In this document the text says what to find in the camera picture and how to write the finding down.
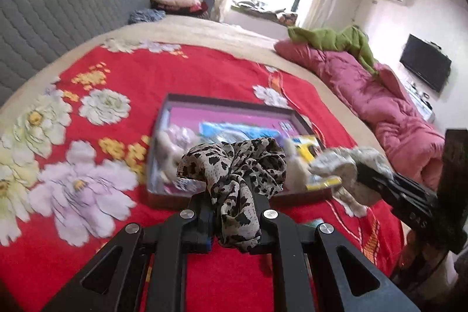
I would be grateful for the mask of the green blanket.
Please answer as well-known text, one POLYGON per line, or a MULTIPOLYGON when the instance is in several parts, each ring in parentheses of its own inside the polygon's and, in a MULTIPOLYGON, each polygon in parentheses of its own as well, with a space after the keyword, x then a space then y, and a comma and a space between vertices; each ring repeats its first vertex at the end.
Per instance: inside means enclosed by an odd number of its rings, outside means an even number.
POLYGON ((288 35, 294 43, 307 43, 318 51, 347 52, 369 73, 377 74, 374 69, 377 60, 370 50, 367 34, 359 27, 350 25, 341 32, 332 28, 289 27, 288 35))

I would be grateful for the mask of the pink blue picture book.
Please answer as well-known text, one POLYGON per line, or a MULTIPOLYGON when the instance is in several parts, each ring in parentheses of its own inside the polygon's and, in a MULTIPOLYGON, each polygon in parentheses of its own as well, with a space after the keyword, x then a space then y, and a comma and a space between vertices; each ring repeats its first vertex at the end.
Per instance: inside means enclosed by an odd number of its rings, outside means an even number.
MULTIPOLYGON (((248 107, 227 107, 215 104, 171 102, 159 112, 154 129, 158 131, 175 124, 191 129, 204 142, 242 142, 257 138, 275 138, 279 143, 287 138, 307 135, 312 128, 297 112, 251 104, 248 107)), ((152 167, 153 192, 164 195, 187 196, 202 190, 202 183, 196 180, 179 180, 167 183, 159 173, 156 161, 156 144, 152 167)))

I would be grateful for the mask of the cream plush duck purple bow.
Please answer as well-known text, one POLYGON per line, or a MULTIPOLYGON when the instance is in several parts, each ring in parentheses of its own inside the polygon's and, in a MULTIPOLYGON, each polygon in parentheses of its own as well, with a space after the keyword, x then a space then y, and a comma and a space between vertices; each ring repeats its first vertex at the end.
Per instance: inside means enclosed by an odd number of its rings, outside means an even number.
POLYGON ((297 148, 291 139, 283 142, 285 153, 286 172, 284 186, 290 192, 306 192, 309 179, 309 167, 299 155, 297 148))

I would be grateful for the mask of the red floral blanket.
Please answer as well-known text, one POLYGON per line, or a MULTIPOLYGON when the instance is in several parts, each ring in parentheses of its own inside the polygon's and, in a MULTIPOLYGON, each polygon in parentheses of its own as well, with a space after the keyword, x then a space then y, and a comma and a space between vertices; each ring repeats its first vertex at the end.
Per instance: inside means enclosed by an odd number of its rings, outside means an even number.
MULTIPOLYGON (((144 202, 150 130, 169 93, 266 106, 272 90, 326 147, 356 146, 306 80, 207 47, 152 46, 95 47, 59 75, 56 94, 27 101, 13 125, 32 161, 17 164, 13 148, 1 148, 1 289, 22 311, 40 311, 125 223, 170 216, 167 204, 144 202)), ((402 249, 401 224, 383 201, 363 217, 335 199, 280 210, 299 223, 323 218, 385 275, 402 249)), ((241 254, 234 234, 215 233, 208 259, 190 256, 189 311, 273 310, 266 256, 241 254)))

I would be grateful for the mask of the leopard print scarf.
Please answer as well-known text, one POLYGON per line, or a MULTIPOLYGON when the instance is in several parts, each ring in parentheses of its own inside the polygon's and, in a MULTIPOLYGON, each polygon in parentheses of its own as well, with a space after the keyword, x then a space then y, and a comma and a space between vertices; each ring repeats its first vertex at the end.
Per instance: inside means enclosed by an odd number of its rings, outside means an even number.
POLYGON ((183 155, 177 175, 206 184, 218 240, 248 251, 261 239, 254 196, 270 199, 283 191, 285 153, 274 138, 201 143, 183 155))

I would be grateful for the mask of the yellow white wet wipes pack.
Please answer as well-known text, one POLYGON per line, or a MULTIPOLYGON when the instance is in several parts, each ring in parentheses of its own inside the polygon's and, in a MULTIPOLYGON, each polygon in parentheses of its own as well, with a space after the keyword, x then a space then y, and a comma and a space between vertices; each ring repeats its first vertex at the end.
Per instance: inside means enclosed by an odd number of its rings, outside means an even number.
MULTIPOLYGON (((310 167, 310 164, 322 151, 321 143, 315 135, 299 135, 288 139, 293 141, 299 155, 306 162, 308 167, 310 167)), ((321 177, 310 172, 307 192, 315 192, 326 188, 337 188, 340 185, 342 185, 342 180, 338 176, 321 177)))

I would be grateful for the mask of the pink crumpled quilt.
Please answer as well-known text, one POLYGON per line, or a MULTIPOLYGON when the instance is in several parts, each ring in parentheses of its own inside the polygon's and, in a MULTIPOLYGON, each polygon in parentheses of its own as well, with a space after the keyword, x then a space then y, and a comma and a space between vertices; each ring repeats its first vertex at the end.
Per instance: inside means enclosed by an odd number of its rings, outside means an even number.
POLYGON ((288 39, 274 49, 321 79, 373 131, 397 172, 437 190, 445 138, 423 119, 389 66, 378 63, 378 73, 371 74, 345 51, 319 51, 288 39))

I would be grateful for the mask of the pink plush toy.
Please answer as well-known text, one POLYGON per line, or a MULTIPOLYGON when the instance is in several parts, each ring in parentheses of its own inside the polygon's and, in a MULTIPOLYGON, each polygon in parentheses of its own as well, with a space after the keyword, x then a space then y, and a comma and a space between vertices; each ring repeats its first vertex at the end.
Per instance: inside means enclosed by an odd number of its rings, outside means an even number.
POLYGON ((158 131, 155 137, 156 161, 159 173, 167 183, 175 183, 177 168, 183 155, 192 146, 198 145, 200 138, 191 129, 175 124, 158 131))

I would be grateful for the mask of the black wall television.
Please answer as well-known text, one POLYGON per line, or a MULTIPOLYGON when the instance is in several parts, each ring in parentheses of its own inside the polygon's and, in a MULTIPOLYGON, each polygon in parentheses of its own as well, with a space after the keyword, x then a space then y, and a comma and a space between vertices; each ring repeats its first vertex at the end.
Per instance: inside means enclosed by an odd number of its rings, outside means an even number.
POLYGON ((400 63, 436 93, 443 90, 450 76, 451 60, 438 47, 414 35, 409 35, 400 63))

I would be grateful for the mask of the white floral cloth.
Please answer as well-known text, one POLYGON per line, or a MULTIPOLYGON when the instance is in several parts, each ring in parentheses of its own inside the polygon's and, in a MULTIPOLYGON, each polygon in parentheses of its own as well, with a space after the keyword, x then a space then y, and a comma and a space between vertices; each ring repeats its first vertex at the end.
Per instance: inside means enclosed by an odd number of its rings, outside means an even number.
POLYGON ((369 146, 328 148, 311 162, 309 172, 320 177, 340 177, 342 185, 332 193, 333 199, 344 207, 348 216, 362 218, 367 215, 368 207, 379 202, 381 196, 358 182, 358 164, 393 179, 393 170, 386 156, 369 146))

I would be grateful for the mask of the blue patterned cloth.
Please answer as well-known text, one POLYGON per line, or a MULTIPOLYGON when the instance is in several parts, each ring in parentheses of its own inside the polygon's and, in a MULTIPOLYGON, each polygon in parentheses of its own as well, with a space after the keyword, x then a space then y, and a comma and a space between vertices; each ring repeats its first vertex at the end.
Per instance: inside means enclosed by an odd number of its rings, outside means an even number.
POLYGON ((140 9, 132 12, 128 18, 128 24, 151 23, 163 20, 166 12, 158 9, 140 9))

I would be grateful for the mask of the dark shallow cardboard box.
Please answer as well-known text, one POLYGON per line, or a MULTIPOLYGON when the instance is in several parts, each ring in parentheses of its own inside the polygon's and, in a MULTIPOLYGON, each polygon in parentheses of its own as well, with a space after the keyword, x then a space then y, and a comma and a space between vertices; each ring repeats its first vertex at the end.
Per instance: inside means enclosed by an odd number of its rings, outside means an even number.
MULTIPOLYGON (((210 98, 210 97, 205 97, 205 96, 190 96, 190 95, 182 95, 182 94, 169 94, 166 96, 163 105, 161 109, 166 105, 171 102, 188 102, 188 103, 203 103, 203 104, 215 104, 219 106, 227 106, 227 107, 248 107, 249 105, 253 103, 247 103, 247 102, 242 102, 242 101, 231 101, 231 100, 226 100, 226 99, 218 99, 218 98, 210 98)), ((147 199, 150 205, 154 207, 168 207, 168 208, 175 208, 175 209, 182 209, 188 204, 188 199, 194 194, 188 194, 187 196, 176 196, 176 195, 164 195, 164 194, 158 194, 156 192, 153 192, 152 188, 152 167, 153 167, 153 159, 154 159, 154 144, 155 144, 155 138, 154 138, 154 129, 157 124, 158 116, 155 122, 155 125, 153 127, 153 132, 152 132, 152 137, 151 137, 151 143, 150 143, 150 151, 147 156, 147 180, 146 180, 146 185, 147 185, 147 199)), ((323 142, 321 137, 318 134, 318 131, 314 128, 312 128, 312 132, 307 134, 307 135, 315 135, 318 140, 321 143, 322 150, 324 148, 323 142)), ((179 180, 190 180, 186 178, 179 178, 179 180)), ((322 199, 328 199, 329 197, 332 196, 332 193, 337 189, 337 188, 326 188, 322 189, 319 191, 315 192, 290 192, 287 191, 285 186, 283 187, 282 193, 279 195, 275 196, 273 199, 273 203, 275 205, 287 205, 287 204, 304 204, 308 202, 317 202, 322 199)))

